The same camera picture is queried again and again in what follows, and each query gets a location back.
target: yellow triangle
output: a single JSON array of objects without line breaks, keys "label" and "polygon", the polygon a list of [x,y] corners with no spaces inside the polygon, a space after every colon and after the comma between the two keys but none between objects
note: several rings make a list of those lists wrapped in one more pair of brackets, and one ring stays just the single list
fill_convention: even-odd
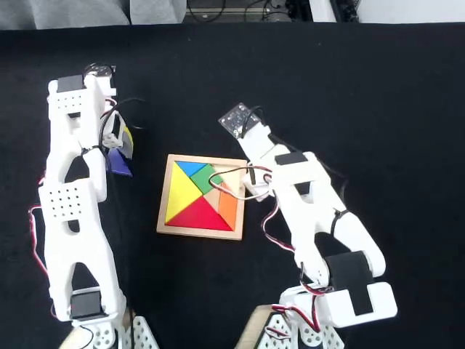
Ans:
[{"label": "yellow triangle", "polygon": [[165,223],[202,196],[192,180],[173,162]]}]

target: tangram puzzle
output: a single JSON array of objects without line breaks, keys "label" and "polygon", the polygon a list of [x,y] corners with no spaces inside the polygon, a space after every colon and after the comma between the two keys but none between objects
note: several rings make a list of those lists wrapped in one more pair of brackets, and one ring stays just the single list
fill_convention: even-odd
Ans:
[{"label": "tangram puzzle", "polygon": [[[245,167],[245,160],[168,155],[157,231],[210,238],[242,239],[244,201],[209,184],[215,172]],[[221,187],[244,197],[240,169],[212,178]]]}]

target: red triangle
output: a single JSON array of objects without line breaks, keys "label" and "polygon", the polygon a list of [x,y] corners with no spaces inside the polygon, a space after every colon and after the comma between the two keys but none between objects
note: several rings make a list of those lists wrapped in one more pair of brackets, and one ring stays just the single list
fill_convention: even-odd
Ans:
[{"label": "red triangle", "polygon": [[203,196],[171,218],[166,225],[232,231],[230,226]]}]

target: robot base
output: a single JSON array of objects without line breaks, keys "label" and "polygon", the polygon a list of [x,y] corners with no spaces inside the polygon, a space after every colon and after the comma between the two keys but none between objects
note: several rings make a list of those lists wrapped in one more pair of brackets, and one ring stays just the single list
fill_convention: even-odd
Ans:
[{"label": "robot base", "polygon": [[[159,346],[143,316],[134,317],[134,348],[144,349],[159,349]],[[89,331],[76,327],[68,335],[66,340],[61,344],[60,349],[98,349],[101,343],[105,343],[105,334],[99,333],[99,336],[95,335],[92,342],[87,346],[83,346],[88,343],[90,337]],[[118,347],[115,343],[113,348],[117,349],[130,349],[131,347],[131,329],[126,330],[124,340],[121,341],[121,346]]]},{"label": "robot base", "polygon": [[284,317],[273,312],[271,305],[260,305],[255,308],[246,328],[240,336],[235,349],[292,349],[292,348],[318,348],[318,349],[344,349],[344,343],[333,327],[322,325],[321,332],[316,333],[308,326],[301,328],[300,343],[293,346],[292,339],[277,340],[264,331],[266,327],[277,329],[286,334],[291,329]]}]

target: circuit board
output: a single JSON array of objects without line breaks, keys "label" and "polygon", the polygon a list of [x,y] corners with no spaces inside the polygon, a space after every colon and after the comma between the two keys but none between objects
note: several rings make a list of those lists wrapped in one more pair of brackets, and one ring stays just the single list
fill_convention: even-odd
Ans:
[{"label": "circuit board", "polygon": [[242,134],[242,128],[244,121],[248,118],[247,121],[247,130],[251,129],[257,125],[261,120],[260,118],[252,113],[243,103],[237,104],[233,109],[228,111],[223,115],[218,122],[234,136],[234,138],[239,138]]}]

